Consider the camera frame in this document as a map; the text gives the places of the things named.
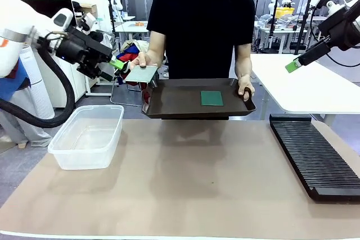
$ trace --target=black t-shirt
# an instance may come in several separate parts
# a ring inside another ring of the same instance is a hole
[[[170,79],[228,78],[254,18],[253,0],[154,0],[147,29],[166,36]]]

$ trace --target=cardboard box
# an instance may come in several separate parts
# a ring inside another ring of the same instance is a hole
[[[90,12],[95,18],[97,18],[97,7],[96,5],[80,3],[81,10],[85,13]]]

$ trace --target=black screen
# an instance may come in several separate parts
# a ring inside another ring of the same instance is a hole
[[[73,12],[74,15],[70,25],[72,26],[77,25],[73,3],[71,2],[71,0],[22,0],[22,1],[30,5],[38,13],[46,15],[49,18],[54,16],[60,9],[68,8],[70,11]]]

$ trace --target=brown tabletop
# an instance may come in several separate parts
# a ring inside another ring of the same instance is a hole
[[[315,126],[360,175],[360,158]],[[264,121],[124,120],[109,168],[52,155],[0,209],[0,231],[87,236],[360,237],[360,205],[313,202]]]

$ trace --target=orange stripe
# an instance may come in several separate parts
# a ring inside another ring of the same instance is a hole
[[[2,44],[0,45],[1,47],[6,47],[6,45],[9,43],[9,41],[7,39],[4,39],[4,41],[2,42]]]

